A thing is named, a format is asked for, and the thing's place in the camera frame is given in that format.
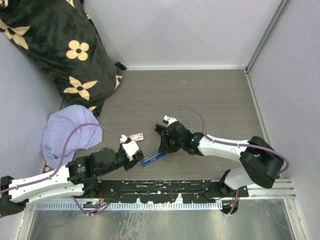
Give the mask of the black stapler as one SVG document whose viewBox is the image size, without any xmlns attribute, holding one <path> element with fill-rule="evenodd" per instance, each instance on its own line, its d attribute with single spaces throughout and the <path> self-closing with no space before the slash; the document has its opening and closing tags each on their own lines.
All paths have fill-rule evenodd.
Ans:
<svg viewBox="0 0 320 240">
<path fill-rule="evenodd" d="M 164 125 L 156 124 L 154 131 L 160 135 L 160 136 L 166 136 L 167 135 L 168 128 Z"/>
</svg>

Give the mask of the blue stapler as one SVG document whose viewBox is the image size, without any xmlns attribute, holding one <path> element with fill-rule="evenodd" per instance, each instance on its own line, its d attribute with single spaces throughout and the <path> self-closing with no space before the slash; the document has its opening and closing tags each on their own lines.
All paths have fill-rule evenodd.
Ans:
<svg viewBox="0 0 320 240">
<path fill-rule="evenodd" d="M 140 160 L 139 163 L 142 167 L 145 167 L 166 155 L 167 155 L 166 153 L 156 151 L 146 156 L 144 159 Z"/>
</svg>

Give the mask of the white red staple box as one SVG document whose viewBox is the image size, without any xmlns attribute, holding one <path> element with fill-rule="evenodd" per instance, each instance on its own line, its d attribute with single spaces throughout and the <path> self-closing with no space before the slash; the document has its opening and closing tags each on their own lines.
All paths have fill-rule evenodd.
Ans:
<svg viewBox="0 0 320 240">
<path fill-rule="evenodd" d="M 129 136 L 132 141 L 141 142 L 144 140 L 143 133 L 132 134 Z"/>
</svg>

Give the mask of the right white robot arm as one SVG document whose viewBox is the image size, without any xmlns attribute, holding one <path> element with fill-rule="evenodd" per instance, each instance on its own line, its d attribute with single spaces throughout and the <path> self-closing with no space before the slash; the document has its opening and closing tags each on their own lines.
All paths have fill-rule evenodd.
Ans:
<svg viewBox="0 0 320 240">
<path fill-rule="evenodd" d="M 250 140 L 216 138 L 203 132 L 192 133 L 175 118 L 156 124 L 160 135 L 160 153 L 171 154 L 184 150 L 190 155 L 215 156 L 239 163 L 237 169 L 228 169 L 218 182 L 220 193 L 231 197 L 239 188 L 256 184 L 262 188 L 273 187 L 284 165 L 284 158 L 261 137 Z"/>
</svg>

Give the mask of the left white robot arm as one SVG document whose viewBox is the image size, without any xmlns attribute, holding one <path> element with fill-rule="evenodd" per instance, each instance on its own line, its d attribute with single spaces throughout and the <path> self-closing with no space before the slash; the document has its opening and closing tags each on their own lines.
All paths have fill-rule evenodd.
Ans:
<svg viewBox="0 0 320 240">
<path fill-rule="evenodd" d="M 27 205 L 55 198 L 95 198 L 101 189 L 98 177 L 119 168 L 128 171 L 143 158 L 139 147 L 122 144 L 117 152 L 106 147 L 88 156 L 78 157 L 58 171 L 24 179 L 4 176 L 0 179 L 0 215 L 6 217 L 18 214 Z"/>
</svg>

